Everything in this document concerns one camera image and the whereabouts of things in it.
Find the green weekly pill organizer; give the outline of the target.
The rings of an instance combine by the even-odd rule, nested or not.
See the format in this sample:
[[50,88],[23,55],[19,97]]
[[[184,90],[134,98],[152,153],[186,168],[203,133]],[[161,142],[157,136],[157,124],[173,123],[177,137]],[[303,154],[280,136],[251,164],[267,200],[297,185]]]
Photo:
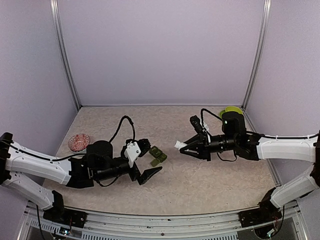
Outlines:
[[152,167],[156,167],[168,158],[168,156],[156,146],[150,148],[149,154],[153,157],[153,160],[150,162]]

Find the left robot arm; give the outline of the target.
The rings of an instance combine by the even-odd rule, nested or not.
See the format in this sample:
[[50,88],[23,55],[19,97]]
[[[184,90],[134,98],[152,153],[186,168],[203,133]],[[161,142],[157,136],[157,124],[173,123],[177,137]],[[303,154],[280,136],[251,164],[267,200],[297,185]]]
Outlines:
[[28,149],[14,142],[13,134],[5,132],[0,137],[0,184],[16,190],[63,223],[70,218],[70,211],[64,207],[62,195],[39,185],[29,178],[30,175],[74,189],[91,188],[108,179],[116,181],[123,175],[129,175],[133,182],[144,185],[162,170],[159,166],[140,172],[136,160],[150,148],[146,138],[129,139],[121,155],[114,157],[113,145],[109,141],[98,140],[89,144],[85,153],[58,158]]

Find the white pill bottle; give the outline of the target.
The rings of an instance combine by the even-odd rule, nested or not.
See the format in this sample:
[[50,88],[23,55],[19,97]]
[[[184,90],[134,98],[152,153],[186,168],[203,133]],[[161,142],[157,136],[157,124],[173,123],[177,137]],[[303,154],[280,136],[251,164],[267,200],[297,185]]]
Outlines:
[[184,147],[186,147],[187,146],[187,144],[186,143],[184,143],[184,142],[181,142],[181,141],[176,141],[175,142],[175,144],[174,144],[174,147],[176,148],[176,149],[178,149],[178,150],[180,150],[181,148],[184,148]]

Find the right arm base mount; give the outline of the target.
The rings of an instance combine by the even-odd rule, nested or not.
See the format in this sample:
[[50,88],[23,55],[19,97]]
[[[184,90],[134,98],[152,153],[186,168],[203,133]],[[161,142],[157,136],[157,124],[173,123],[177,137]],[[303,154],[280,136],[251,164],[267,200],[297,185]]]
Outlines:
[[260,208],[240,211],[238,213],[239,221],[242,228],[260,225],[275,221],[282,218],[282,213],[279,209],[273,212],[263,211]]

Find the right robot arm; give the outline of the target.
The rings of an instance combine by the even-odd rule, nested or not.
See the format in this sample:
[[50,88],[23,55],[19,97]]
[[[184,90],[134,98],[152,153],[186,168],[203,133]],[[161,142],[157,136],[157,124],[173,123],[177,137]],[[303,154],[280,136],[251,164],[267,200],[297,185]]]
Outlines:
[[190,123],[196,135],[185,142],[177,141],[175,148],[181,154],[200,160],[211,160],[212,153],[233,151],[235,157],[259,161],[270,159],[299,160],[311,167],[291,181],[269,190],[256,210],[256,218],[266,222],[285,204],[308,195],[320,187],[320,135],[270,136],[246,129],[243,114],[222,111],[222,134],[211,135],[203,118],[196,115]]

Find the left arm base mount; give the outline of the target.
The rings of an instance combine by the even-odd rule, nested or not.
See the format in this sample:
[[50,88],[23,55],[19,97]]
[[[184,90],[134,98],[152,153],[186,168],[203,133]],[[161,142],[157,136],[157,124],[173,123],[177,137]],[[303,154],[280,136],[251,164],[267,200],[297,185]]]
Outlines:
[[82,229],[87,219],[87,213],[68,208],[64,208],[63,210],[51,208],[44,211],[43,218],[55,223]]

